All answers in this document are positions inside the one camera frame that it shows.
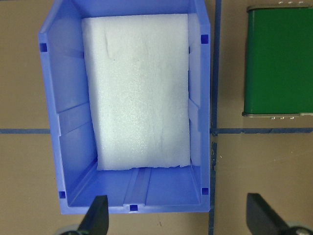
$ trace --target screw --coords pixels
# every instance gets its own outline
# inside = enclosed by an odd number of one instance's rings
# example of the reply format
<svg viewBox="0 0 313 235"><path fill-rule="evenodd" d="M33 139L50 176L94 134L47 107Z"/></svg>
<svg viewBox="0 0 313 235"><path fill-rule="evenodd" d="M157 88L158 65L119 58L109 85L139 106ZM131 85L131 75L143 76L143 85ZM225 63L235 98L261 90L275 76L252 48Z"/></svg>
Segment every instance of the screw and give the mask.
<svg viewBox="0 0 313 235"><path fill-rule="evenodd" d="M298 229L297 231L295 231L295 233L298 235L310 235L309 232L305 229Z"/></svg>

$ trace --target blue bin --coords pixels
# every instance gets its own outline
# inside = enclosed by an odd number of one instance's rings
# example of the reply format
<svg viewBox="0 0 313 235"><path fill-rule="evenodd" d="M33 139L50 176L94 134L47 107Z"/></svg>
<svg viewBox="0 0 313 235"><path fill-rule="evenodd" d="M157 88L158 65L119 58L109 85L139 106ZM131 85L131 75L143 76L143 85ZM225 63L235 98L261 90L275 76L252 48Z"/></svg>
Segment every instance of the blue bin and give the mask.
<svg viewBox="0 0 313 235"><path fill-rule="evenodd" d="M81 19L188 13L191 165L97 171ZM56 0L39 32L61 213L209 211L210 23L203 0Z"/></svg>

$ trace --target white foam sheet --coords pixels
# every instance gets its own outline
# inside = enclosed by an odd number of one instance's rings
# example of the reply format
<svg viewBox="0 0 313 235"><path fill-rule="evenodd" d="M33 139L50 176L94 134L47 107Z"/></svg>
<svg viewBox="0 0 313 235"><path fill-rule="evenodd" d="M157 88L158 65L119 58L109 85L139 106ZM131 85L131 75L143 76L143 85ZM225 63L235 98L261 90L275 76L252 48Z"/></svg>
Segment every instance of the white foam sheet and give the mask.
<svg viewBox="0 0 313 235"><path fill-rule="evenodd" d="M190 164L188 15L82 20L98 170Z"/></svg>

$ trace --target blue line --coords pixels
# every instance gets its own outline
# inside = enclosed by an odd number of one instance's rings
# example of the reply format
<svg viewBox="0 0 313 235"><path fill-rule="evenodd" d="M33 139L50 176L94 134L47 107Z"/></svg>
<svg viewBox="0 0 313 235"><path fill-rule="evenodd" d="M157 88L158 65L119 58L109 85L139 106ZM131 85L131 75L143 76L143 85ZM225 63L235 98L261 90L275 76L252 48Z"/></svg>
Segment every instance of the blue line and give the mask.
<svg viewBox="0 0 313 235"><path fill-rule="evenodd" d="M50 129L0 129L0 134L50 134Z"/></svg>
<svg viewBox="0 0 313 235"><path fill-rule="evenodd" d="M216 156L217 156L217 143L212 143L211 155L211 175L210 175L210 212L209 212L209 235L214 234L214 210L215 210L215 180L216 180Z"/></svg>
<svg viewBox="0 0 313 235"><path fill-rule="evenodd" d="M294 134L311 133L313 128L219 128L211 129L213 136L218 134Z"/></svg>
<svg viewBox="0 0 313 235"><path fill-rule="evenodd" d="M222 0L215 3L215 27L214 27L214 51L213 51L213 80L212 80L212 128L217 128L217 100L219 89L220 67L220 36L221 36L221 13Z"/></svg>

